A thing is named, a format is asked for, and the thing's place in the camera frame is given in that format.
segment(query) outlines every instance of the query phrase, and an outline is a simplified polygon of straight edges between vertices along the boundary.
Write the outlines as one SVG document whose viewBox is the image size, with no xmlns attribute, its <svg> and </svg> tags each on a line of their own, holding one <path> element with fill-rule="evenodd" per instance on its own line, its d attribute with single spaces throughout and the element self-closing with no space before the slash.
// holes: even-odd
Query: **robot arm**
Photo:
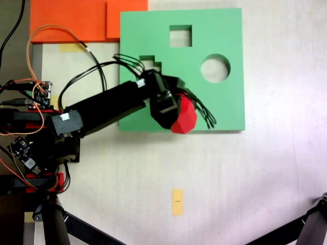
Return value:
<svg viewBox="0 0 327 245">
<path fill-rule="evenodd" d="M 125 82 L 67 107 L 63 114 L 50 118 L 50 125 L 56 137 L 82 138 L 144 108 L 149 101 L 152 117 L 163 128 L 171 129 L 181 111 L 176 91 L 183 86 L 178 78 L 150 70 L 137 82 Z M 191 119 L 188 124 L 194 127 L 196 120 Z"/>
</svg>

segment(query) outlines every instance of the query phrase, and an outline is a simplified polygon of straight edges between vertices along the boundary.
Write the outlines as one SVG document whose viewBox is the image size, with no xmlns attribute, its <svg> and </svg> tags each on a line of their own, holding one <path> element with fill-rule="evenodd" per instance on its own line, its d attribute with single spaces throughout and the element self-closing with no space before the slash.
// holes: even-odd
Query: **green board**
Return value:
<svg viewBox="0 0 327 245">
<path fill-rule="evenodd" d="M 190 29 L 191 46 L 171 47 L 171 30 Z M 242 10 L 208 9 L 121 13 L 120 53 L 153 57 L 165 75 L 181 78 L 217 120 L 213 130 L 244 130 Z M 210 83 L 200 68 L 210 55 L 230 65 L 228 78 Z M 124 67 L 120 82 L 135 81 Z M 151 117 L 149 105 L 119 122 L 123 131 L 164 131 Z M 198 114 L 196 131 L 207 130 Z"/>
</svg>

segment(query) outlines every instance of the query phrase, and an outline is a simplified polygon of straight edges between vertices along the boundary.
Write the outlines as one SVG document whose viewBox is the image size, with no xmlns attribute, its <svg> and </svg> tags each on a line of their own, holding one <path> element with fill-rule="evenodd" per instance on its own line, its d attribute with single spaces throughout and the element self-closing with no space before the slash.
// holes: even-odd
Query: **black tripod leg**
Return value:
<svg viewBox="0 0 327 245">
<path fill-rule="evenodd" d="M 304 226 L 306 216 L 303 215 L 288 224 L 254 240 L 247 245 L 287 245 L 299 237 Z"/>
<path fill-rule="evenodd" d="M 311 213 L 303 227 L 296 245 L 323 245 L 327 220 L 320 210 Z"/>
<path fill-rule="evenodd" d="M 66 215 L 66 227 L 68 233 L 81 241 L 89 245 L 125 245 L 121 241 L 118 241 L 72 214 L 66 212 Z"/>
<path fill-rule="evenodd" d="M 42 209 L 46 245 L 71 245 L 62 210 L 54 204 L 46 204 Z"/>
</svg>

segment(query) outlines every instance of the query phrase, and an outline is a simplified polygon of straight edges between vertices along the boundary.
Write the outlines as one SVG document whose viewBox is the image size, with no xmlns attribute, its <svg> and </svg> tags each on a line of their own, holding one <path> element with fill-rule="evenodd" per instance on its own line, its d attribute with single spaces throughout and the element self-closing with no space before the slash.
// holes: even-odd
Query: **orange panel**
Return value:
<svg viewBox="0 0 327 245">
<path fill-rule="evenodd" d="M 112 5 L 108 18 L 107 1 Z M 84 42 L 119 41 L 120 12 L 147 8 L 147 0 L 31 0 L 30 34 L 42 25 L 54 24 L 69 28 Z M 118 34 L 107 34 L 107 28 L 110 31 L 115 28 Z M 76 40 L 65 31 L 47 29 L 36 34 L 32 42 L 70 43 Z"/>
<path fill-rule="evenodd" d="M 107 2 L 107 40 L 117 42 L 120 38 L 121 12 L 147 11 L 148 0 L 108 0 Z"/>
</svg>

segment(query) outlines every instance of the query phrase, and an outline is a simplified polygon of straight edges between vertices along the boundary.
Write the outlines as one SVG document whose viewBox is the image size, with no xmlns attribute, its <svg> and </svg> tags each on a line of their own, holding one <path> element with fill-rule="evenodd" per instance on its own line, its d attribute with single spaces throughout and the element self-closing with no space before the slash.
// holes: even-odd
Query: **white table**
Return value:
<svg viewBox="0 0 327 245">
<path fill-rule="evenodd" d="M 83 139 L 60 201 L 126 244 L 246 244 L 327 191 L 327 2 L 201 2 L 149 0 L 149 9 L 243 8 L 246 130 L 172 135 L 114 124 Z M 100 62 L 119 51 L 116 43 L 89 46 Z M 54 94 L 94 65 L 58 44 L 44 45 L 42 58 Z M 118 67 L 104 70 L 108 87 L 117 85 Z M 78 83 L 66 105 L 101 91 L 97 72 Z M 184 191 L 181 216 L 172 216 L 174 188 Z M 36 232 L 43 244 L 42 224 Z"/>
</svg>

